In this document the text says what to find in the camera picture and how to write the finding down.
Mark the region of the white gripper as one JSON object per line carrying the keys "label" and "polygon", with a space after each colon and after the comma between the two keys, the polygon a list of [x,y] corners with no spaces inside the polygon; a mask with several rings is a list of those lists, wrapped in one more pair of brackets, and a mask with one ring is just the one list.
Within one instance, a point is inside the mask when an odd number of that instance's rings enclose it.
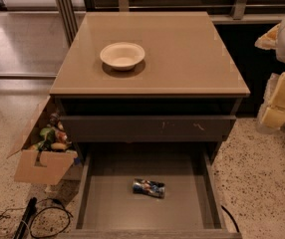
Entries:
{"label": "white gripper", "polygon": [[[259,37],[255,46],[262,50],[275,50],[279,27],[277,24]],[[279,77],[269,105],[271,107],[265,104],[260,107],[258,120],[263,126],[279,129],[285,123],[285,72]]]}

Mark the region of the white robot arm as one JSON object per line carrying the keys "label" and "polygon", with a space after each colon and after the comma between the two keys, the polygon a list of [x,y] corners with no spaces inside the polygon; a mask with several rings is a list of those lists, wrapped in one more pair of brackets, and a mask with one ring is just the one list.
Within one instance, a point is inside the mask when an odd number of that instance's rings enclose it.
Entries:
{"label": "white robot arm", "polygon": [[[285,17],[259,37],[255,46],[262,50],[274,50],[276,59],[285,64]],[[257,121],[257,128],[264,133],[279,130],[285,123],[285,72],[272,74],[268,80]]]}

